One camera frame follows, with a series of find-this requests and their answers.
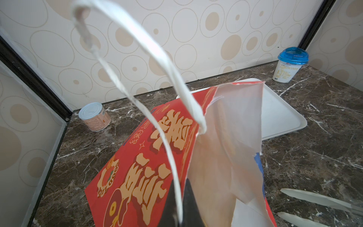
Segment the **can lid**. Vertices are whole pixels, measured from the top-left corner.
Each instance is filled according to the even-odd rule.
[[[85,105],[78,114],[82,120],[88,120],[98,115],[102,110],[102,104],[99,102],[92,102]]]
[[[309,61],[309,54],[301,48],[289,47],[281,52],[277,58],[287,63],[304,65]]]

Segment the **white rope handle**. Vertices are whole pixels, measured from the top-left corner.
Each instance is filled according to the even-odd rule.
[[[105,69],[106,73],[110,77],[111,81],[116,85],[116,87],[124,94],[141,112],[150,120],[154,127],[159,131],[160,137],[164,143],[168,161],[171,167],[175,191],[175,201],[176,201],[176,211],[178,215],[179,224],[183,221],[183,203],[182,203],[182,193],[179,183],[178,171],[176,169],[175,160],[168,143],[164,131],[161,129],[157,120],[149,112],[149,110],[137,99],[135,99],[125,88],[125,86],[117,78],[116,74],[110,68],[108,63],[99,55],[99,50],[96,45],[92,43],[91,33],[86,27],[82,13],[86,9],[96,9],[97,11],[105,14],[111,20],[115,21],[121,28],[126,30],[139,45],[146,51],[152,58],[156,60],[159,66],[164,69],[170,82],[174,86],[176,93],[180,96],[183,104],[194,118],[194,120],[199,124],[199,133],[204,134],[207,130],[207,124],[204,118],[203,110],[194,96],[191,95],[188,87],[184,84],[183,79],[175,68],[175,66],[170,61],[169,57],[165,54],[163,49],[150,37],[150,35],[140,26],[140,24],[135,21],[120,5],[108,1],[108,0],[77,0],[72,4],[72,15],[73,22],[76,29],[80,33],[84,42],[90,49],[91,53],[99,61],[102,67]]]

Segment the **wallpaper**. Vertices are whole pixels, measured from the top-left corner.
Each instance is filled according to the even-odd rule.
[[[0,63],[0,223],[20,226],[64,126]]]
[[[322,0],[118,0],[169,55],[185,82],[277,60],[297,46]],[[0,2],[2,28],[71,109],[124,96],[69,16],[70,0]],[[132,95],[170,86],[123,29],[84,14],[93,40]]]
[[[363,91],[363,1],[337,0],[307,51],[309,65]]]

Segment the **dark brown marble surface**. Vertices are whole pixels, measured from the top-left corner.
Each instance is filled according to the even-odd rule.
[[[363,92],[310,66],[288,84],[272,80],[276,63],[189,83],[191,90],[246,78],[266,81],[307,119],[302,130],[262,143],[266,196],[277,216],[288,212],[334,227],[363,226],[363,218],[288,197],[281,188],[314,191],[363,206]],[[149,109],[175,99],[173,88],[138,96]],[[144,118],[128,100],[104,105],[110,125],[92,132],[73,113],[33,226],[94,226],[84,189]]]

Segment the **white tray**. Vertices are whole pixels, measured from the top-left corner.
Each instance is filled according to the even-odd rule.
[[[261,81],[256,78],[239,80],[236,82]],[[203,88],[191,93],[199,92],[208,88]],[[284,135],[307,126],[307,121],[303,115],[299,114],[278,94],[271,90],[266,84],[264,85],[264,93],[262,96],[262,140],[271,139],[273,137]]]

